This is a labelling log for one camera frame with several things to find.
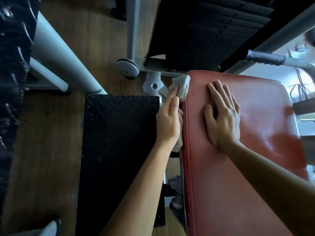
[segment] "cloth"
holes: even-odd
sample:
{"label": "cloth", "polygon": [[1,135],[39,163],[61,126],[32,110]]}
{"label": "cloth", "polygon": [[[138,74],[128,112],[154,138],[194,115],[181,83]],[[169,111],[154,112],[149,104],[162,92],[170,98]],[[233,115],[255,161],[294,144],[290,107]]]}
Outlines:
{"label": "cloth", "polygon": [[[167,88],[165,85],[160,88],[158,93],[162,96],[162,103],[164,103],[165,99],[169,95],[173,89],[175,89],[177,86],[179,86],[178,90],[178,98],[179,98],[179,103],[182,103],[186,100],[187,93],[188,93],[188,88],[189,88],[189,81],[190,81],[190,76],[189,75],[181,75],[177,78],[172,79],[172,85]],[[179,152],[183,146],[183,137],[182,137],[182,129],[183,129],[183,111],[178,108],[178,119],[180,123],[180,136],[173,148],[173,152]]]}

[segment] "right hand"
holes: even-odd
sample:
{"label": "right hand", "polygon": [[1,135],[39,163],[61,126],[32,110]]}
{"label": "right hand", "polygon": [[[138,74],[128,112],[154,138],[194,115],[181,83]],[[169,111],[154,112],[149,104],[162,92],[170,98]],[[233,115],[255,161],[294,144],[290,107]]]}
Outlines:
{"label": "right hand", "polygon": [[210,141],[225,151],[231,144],[239,143],[240,106],[231,95],[227,85],[222,86],[217,80],[215,87],[211,83],[208,84],[211,97],[218,109],[218,117],[214,118],[213,107],[210,104],[205,106],[204,115]]}

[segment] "left hand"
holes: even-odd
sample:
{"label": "left hand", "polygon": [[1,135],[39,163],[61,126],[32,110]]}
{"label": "left hand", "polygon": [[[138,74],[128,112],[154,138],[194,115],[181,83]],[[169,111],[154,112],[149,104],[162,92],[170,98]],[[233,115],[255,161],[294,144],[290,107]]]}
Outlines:
{"label": "left hand", "polygon": [[178,87],[169,94],[165,103],[156,115],[157,139],[156,143],[166,144],[173,149],[180,135],[180,124],[178,119],[179,98]]}

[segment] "red leather seat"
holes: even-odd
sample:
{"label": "red leather seat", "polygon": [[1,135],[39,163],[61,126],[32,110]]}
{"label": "red leather seat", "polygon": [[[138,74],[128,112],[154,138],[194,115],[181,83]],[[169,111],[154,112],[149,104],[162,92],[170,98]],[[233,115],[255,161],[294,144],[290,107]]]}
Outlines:
{"label": "red leather seat", "polygon": [[277,81],[210,71],[190,71],[182,104],[182,164],[186,233],[192,235],[291,235],[234,164],[208,139],[203,109],[207,83],[227,84],[241,106],[241,142],[307,179],[292,104]]}

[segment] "forearm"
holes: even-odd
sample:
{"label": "forearm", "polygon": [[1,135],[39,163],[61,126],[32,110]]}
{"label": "forearm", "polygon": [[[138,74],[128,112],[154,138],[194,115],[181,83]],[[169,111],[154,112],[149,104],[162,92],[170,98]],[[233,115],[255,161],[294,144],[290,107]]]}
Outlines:
{"label": "forearm", "polygon": [[314,233],[315,188],[309,182],[242,144],[232,144],[226,153],[292,233]]}
{"label": "forearm", "polygon": [[171,148],[156,143],[101,235],[150,235]]}

